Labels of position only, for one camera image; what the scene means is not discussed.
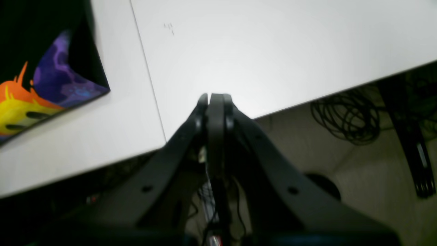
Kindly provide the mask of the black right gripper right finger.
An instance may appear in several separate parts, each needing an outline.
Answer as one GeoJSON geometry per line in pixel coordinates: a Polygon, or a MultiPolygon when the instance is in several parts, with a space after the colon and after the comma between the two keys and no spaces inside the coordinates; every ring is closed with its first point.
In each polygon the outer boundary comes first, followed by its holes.
{"type": "Polygon", "coordinates": [[[297,170],[224,95],[226,168],[245,191],[243,246],[399,246],[390,227],[348,207],[297,170]]]}

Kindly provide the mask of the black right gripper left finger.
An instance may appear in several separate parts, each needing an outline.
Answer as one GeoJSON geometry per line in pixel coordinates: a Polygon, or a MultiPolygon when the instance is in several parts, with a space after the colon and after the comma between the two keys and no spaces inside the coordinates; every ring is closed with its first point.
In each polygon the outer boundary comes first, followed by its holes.
{"type": "Polygon", "coordinates": [[[45,231],[46,246],[196,246],[185,233],[192,193],[212,176],[187,160],[206,147],[208,163],[223,163],[224,95],[203,94],[175,135],[121,186],[45,231]]]}

